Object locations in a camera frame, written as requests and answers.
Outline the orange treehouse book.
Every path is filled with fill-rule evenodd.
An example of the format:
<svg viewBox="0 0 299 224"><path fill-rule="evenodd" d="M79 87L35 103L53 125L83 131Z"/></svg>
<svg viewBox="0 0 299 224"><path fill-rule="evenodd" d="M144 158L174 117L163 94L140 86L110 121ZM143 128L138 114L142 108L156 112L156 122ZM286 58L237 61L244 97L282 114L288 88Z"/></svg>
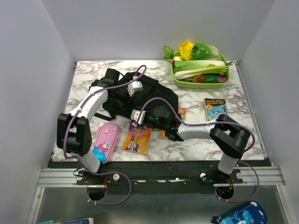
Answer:
<svg viewBox="0 0 299 224"><path fill-rule="evenodd" d="M179 108L178 108L178 114L180 115L180 117L181 117L181 119L182 119L183 121L185 120L185 113L186 113L186 109L185 109L185 108L183 108L183 107L179 107ZM166 136L165 136L165 131L164 131L164 130L160 130L159 135L160 135L161 137L166 137Z"/></svg>

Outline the black student backpack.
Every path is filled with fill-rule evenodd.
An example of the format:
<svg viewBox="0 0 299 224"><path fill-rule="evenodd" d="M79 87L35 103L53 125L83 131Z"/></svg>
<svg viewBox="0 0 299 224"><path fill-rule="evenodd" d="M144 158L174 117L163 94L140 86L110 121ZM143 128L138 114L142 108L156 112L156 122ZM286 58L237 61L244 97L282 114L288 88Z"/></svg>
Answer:
<svg viewBox="0 0 299 224"><path fill-rule="evenodd" d="M105 78L112 79L114 86L133 80L134 72L127 72L120 80L117 81L116 78L119 77L120 74L121 73L117 70L107 69L104 78L93 81L89 87L89 90L91 90L91 87L100 86L101 81L104 81ZM140 110L148 100L156 97L167 100L173 109L178 112L178 96L175 92L166 86L161 85L156 79L150 78L146 75L143 75L138 81L142 83L143 90L136 92L134 97L130 97L130 100L126 103L110 100L108 90L108 100L103 103L102 107L104 110L109 112L112 119L114 119L116 115L120 115L129 119L133 109ZM145 110L162 105L168 107L165 102L161 100L154 100L145 107Z"/></svg>

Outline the dark blue treehouse book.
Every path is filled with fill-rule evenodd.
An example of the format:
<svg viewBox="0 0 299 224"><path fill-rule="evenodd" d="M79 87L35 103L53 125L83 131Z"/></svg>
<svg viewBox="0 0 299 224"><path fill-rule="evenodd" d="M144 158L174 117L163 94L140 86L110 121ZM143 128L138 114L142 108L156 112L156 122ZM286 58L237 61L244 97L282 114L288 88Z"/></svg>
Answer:
<svg viewBox="0 0 299 224"><path fill-rule="evenodd" d="M220 115L229 115L225 99L205 98L204 109L207 121L217 119Z"/></svg>

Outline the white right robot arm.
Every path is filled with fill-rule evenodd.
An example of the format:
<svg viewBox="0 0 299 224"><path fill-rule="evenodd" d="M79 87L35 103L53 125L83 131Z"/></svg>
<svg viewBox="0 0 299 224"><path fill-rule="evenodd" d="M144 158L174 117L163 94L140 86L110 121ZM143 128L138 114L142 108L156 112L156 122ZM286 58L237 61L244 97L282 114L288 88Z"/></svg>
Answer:
<svg viewBox="0 0 299 224"><path fill-rule="evenodd" d="M190 139L212 139L223 152L215 178L221 183L232 177L232 171L243 156L250 138L250 132L227 115L204 124L184 124L177 113L170 112L165 106L158 106L143 112L143 124L165 131L171 141Z"/></svg>

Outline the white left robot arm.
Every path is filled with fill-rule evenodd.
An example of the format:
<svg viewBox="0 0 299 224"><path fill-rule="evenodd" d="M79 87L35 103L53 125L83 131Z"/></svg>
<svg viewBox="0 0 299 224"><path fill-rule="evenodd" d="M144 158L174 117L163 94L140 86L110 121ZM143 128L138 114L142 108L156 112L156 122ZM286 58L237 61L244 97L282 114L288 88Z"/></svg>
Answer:
<svg viewBox="0 0 299 224"><path fill-rule="evenodd" d="M63 150L66 159L76 159L89 170L87 178L93 184L101 183L104 176L99 170L100 160L91 150L89 123L108 100L108 88L118 86L120 75L115 69L107 69L103 78L92 82L89 92L75 109L61 113L57 118L57 147Z"/></svg>

